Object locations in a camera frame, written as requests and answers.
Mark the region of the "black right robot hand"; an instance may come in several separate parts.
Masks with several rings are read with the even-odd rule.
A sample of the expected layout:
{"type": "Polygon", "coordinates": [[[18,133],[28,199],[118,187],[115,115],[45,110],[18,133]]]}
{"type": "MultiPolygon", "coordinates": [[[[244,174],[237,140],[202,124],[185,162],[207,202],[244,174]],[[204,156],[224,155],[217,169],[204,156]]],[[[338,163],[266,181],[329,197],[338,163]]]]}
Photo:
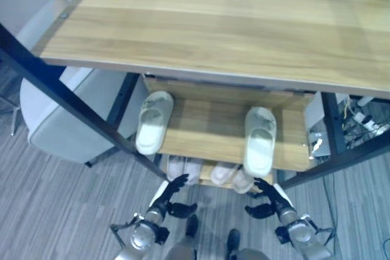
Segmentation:
{"type": "Polygon", "coordinates": [[[284,209],[294,209],[293,205],[279,193],[274,185],[269,184],[262,178],[255,178],[254,185],[262,191],[261,194],[265,195],[270,203],[264,203],[255,207],[246,206],[245,211],[251,217],[265,219],[274,214],[280,216],[284,209]]]}

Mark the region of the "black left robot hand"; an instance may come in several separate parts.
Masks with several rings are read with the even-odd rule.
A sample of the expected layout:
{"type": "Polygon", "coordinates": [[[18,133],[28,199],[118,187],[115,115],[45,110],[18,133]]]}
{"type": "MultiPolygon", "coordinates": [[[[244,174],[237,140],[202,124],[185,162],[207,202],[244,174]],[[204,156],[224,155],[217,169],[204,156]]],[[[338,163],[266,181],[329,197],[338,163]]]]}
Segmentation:
{"type": "Polygon", "coordinates": [[[148,211],[157,211],[163,219],[166,214],[179,219],[185,219],[194,214],[197,209],[197,203],[186,205],[183,203],[172,203],[170,201],[171,197],[185,186],[185,183],[188,181],[188,176],[189,174],[183,174],[168,183],[166,189],[163,191],[161,196],[152,203],[148,211]]]}

